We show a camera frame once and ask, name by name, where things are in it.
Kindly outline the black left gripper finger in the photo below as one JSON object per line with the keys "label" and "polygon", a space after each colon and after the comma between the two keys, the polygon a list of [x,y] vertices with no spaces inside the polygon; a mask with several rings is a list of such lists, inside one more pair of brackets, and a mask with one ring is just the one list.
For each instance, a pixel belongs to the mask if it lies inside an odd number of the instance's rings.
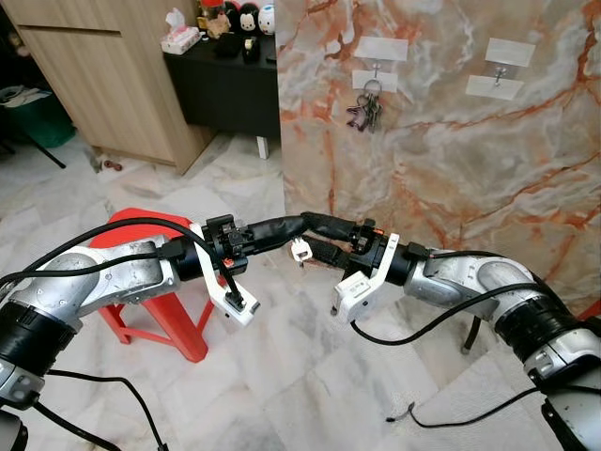
{"label": "black left gripper finger", "polygon": [[278,216],[246,226],[246,255],[257,255],[278,249],[308,231],[303,216]]}

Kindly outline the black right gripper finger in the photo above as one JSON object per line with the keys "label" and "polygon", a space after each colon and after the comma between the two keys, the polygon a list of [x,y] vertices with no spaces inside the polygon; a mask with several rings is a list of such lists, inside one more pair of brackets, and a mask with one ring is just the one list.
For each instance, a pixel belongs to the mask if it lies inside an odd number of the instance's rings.
{"label": "black right gripper finger", "polygon": [[340,246],[329,241],[311,240],[313,259],[334,268],[347,268],[349,265],[349,253],[344,252]]}
{"label": "black right gripper finger", "polygon": [[309,231],[331,240],[351,241],[357,229],[355,222],[322,213],[304,213],[303,220]]}

